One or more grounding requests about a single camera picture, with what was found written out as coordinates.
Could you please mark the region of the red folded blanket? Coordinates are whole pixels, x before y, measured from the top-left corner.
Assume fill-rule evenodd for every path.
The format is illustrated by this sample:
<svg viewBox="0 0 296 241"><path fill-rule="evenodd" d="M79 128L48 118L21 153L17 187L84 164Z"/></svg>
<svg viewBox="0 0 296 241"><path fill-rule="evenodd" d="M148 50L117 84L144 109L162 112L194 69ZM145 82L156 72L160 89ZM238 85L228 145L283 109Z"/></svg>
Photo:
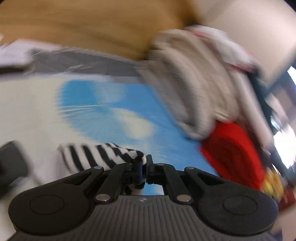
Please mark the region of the red folded blanket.
<svg viewBox="0 0 296 241"><path fill-rule="evenodd" d="M220 177L261 189L265 170L253 142L239 125L218 121L213 133L201 141L200 152Z"/></svg>

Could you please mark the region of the black smartphone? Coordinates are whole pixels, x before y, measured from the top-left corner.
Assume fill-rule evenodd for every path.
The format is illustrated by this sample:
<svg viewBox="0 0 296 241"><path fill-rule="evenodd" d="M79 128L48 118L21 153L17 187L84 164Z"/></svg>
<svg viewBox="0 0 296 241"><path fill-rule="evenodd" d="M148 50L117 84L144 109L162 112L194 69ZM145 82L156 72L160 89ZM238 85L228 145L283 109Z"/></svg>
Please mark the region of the black smartphone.
<svg viewBox="0 0 296 241"><path fill-rule="evenodd" d="M28 175L29 166L18 142L10 141L1 146L1 185L10 185Z"/></svg>

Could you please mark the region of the black white striped garment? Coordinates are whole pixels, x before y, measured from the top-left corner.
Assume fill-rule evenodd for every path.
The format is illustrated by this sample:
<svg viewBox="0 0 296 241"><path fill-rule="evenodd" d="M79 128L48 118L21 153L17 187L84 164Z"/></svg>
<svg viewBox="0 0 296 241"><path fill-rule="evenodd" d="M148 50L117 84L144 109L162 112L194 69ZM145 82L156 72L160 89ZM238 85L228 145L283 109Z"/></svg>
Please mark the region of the black white striped garment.
<svg viewBox="0 0 296 241"><path fill-rule="evenodd" d="M120 147L114 143L99 145L60 145L43 158L34 170L37 180L47 184L96 166L110 171L117 164L132 164L140 180L130 184L126 193L140 195L146 179L147 159L143 152Z"/></svg>

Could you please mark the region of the white pink cloth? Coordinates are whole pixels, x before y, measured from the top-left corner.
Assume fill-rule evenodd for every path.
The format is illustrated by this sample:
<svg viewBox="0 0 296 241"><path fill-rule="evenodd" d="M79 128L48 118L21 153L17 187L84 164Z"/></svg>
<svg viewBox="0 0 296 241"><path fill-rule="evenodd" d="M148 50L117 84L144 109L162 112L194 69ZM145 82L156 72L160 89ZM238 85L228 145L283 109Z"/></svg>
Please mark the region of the white pink cloth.
<svg viewBox="0 0 296 241"><path fill-rule="evenodd" d="M232 68L250 73L256 70L258 61L255 56L230 39L226 32L202 25L189 26L186 30L205 41Z"/></svg>

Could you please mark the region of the wooden headboard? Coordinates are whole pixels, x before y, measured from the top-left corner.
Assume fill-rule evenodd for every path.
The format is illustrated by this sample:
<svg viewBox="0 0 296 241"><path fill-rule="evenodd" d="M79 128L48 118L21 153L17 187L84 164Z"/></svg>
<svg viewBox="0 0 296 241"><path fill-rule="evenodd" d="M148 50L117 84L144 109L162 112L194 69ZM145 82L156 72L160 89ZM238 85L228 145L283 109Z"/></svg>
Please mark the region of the wooden headboard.
<svg viewBox="0 0 296 241"><path fill-rule="evenodd" d="M195 21L191 1L2 1L4 41L18 38L142 59L162 30Z"/></svg>

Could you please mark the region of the beige folded blanket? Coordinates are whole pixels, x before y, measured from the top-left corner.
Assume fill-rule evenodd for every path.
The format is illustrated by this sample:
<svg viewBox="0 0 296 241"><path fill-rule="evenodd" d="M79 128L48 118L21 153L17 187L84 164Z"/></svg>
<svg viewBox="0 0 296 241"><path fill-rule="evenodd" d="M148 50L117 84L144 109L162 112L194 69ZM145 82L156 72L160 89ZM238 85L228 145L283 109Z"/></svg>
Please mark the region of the beige folded blanket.
<svg viewBox="0 0 296 241"><path fill-rule="evenodd" d="M239 117L235 87L225 67L189 31L158 33L137 70L189 138L204 140L217 121L234 122Z"/></svg>

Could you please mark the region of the blue white patterned bed sheet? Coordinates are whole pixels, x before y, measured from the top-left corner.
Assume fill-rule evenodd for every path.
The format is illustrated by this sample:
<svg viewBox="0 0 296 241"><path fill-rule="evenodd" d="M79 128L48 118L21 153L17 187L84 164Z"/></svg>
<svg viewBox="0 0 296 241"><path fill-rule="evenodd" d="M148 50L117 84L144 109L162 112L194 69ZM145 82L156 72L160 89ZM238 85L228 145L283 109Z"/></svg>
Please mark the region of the blue white patterned bed sheet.
<svg viewBox="0 0 296 241"><path fill-rule="evenodd" d="M62 175L59 145L115 143L152 155L182 170L214 174L199 143L176 125L154 90L142 83L135 63L85 52L1 46L1 142L19 141L33 173L25 188Z"/></svg>

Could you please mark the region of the yellow plush toys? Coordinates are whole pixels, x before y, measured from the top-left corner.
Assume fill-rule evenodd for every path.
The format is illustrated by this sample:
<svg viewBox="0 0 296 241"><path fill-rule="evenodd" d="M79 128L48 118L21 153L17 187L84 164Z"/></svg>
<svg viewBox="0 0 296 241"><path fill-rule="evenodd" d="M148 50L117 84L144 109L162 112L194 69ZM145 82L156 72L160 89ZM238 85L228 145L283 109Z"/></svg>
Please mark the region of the yellow plush toys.
<svg viewBox="0 0 296 241"><path fill-rule="evenodd" d="M280 201L284 195L284 187L280 174L276 170L267 168L264 180L261 183L261 191L276 201Z"/></svg>

